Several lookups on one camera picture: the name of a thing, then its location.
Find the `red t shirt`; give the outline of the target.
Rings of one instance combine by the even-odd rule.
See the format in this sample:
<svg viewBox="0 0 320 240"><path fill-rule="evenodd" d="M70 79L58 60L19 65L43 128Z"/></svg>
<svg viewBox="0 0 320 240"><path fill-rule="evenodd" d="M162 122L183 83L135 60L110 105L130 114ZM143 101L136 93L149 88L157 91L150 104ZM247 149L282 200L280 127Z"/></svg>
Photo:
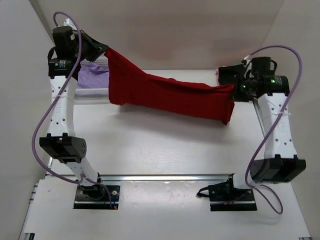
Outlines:
<svg viewBox="0 0 320 240"><path fill-rule="evenodd" d="M222 121L227 125L235 107L232 84L209 86L149 74L112 48L108 59L108 95L112 104L143 106L176 114Z"/></svg>

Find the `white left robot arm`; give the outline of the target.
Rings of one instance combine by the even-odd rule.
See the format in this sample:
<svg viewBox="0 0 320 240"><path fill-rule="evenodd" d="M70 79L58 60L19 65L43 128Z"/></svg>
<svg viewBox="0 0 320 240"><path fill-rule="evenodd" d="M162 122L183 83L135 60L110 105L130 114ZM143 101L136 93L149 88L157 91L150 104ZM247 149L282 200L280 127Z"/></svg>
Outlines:
<svg viewBox="0 0 320 240"><path fill-rule="evenodd" d="M40 137L39 145L50 157L71 169L76 184L87 188L93 199L99 199L105 187L86 158L86 141L76 136L74 98L81 61L94 62L109 47L70 26L54 28L52 36L55 46L48 53L48 76L53 107L46 136Z"/></svg>

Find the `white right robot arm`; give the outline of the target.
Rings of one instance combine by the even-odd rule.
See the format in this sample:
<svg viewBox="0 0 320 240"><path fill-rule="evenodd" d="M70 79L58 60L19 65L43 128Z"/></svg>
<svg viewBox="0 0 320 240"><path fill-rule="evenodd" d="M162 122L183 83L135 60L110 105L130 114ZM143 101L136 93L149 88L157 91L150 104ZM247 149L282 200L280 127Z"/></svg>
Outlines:
<svg viewBox="0 0 320 240"><path fill-rule="evenodd" d="M235 82L233 99L251 101L263 133L263 158L253 155L243 173L232 176L232 183L224 187L224 195L236 200L242 189L263 184L289 183L306 169L306 161L298 157L291 128L288 99L289 81L276 75L277 63L270 57L245 58L244 70Z"/></svg>

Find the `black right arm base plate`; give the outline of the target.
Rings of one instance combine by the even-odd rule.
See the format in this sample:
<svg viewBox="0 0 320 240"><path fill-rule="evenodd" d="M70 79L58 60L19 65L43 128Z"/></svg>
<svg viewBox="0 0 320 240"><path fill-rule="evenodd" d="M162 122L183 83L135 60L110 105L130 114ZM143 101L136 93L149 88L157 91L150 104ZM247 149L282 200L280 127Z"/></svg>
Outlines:
<svg viewBox="0 0 320 240"><path fill-rule="evenodd" d="M211 212L253 212L258 210L253 191L234 188L231 180L203 187L196 196L209 198Z"/></svg>

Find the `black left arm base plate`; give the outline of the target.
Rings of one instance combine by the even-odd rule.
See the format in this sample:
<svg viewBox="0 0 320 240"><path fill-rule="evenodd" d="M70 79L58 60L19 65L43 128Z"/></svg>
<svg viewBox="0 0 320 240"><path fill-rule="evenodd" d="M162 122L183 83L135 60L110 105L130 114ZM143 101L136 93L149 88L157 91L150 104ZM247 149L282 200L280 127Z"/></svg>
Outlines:
<svg viewBox="0 0 320 240"><path fill-rule="evenodd" d="M120 200L120 185L107 185L110 198L101 187L100 193L88 193L83 187L77 186L73 208L78 210L118 210Z"/></svg>

